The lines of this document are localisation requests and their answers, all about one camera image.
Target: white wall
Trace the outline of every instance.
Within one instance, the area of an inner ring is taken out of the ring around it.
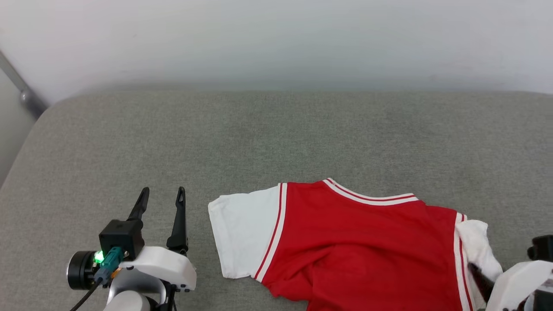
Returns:
[[[553,92],[552,0],[0,0],[50,103],[97,89]]]
[[[19,103],[19,90],[0,70],[0,187],[34,122]]]

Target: gray fabric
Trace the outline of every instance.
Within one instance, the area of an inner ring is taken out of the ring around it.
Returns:
[[[221,194],[333,177],[371,196],[415,193],[489,223],[504,267],[551,234],[553,96],[530,93],[183,93],[83,96],[46,111],[0,190],[0,305],[68,310],[78,250],[99,248],[150,187],[147,245],[164,246],[186,188],[197,290],[179,310],[305,310],[224,279],[207,213]],[[102,310],[99,290],[82,310]]]

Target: black cable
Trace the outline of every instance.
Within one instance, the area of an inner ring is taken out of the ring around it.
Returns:
[[[92,293],[96,290],[96,288],[98,288],[98,285],[100,285],[100,283],[102,283],[102,278],[99,278],[98,281],[96,281],[96,283],[94,283],[94,285],[81,298],[81,300],[79,302],[77,302],[77,304],[73,308],[71,308],[70,311],[75,311],[75,310],[79,309],[82,306],[82,304],[84,304],[85,301],[90,297],[90,295],[92,295]]]

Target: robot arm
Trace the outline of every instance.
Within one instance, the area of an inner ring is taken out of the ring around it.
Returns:
[[[148,196],[149,189],[144,188],[128,219],[112,220],[102,230],[102,251],[80,251],[73,255],[67,267],[69,286],[89,290],[73,310],[100,284],[103,288],[109,287],[105,311],[169,311],[176,309],[175,293],[196,288],[196,271],[186,257],[184,188],[179,188],[175,202],[177,212],[167,248],[144,246],[142,214],[146,211]],[[146,297],[144,293],[159,294],[159,299]]]
[[[486,311],[550,311],[553,310],[553,235],[532,240],[528,256],[533,261],[519,262],[503,272],[495,282],[479,268],[469,264]]]

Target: red shirt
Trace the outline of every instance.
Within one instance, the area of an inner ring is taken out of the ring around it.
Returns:
[[[457,211],[413,194],[360,195],[332,179],[263,191],[210,204],[226,277],[250,275],[313,311],[472,310]]]

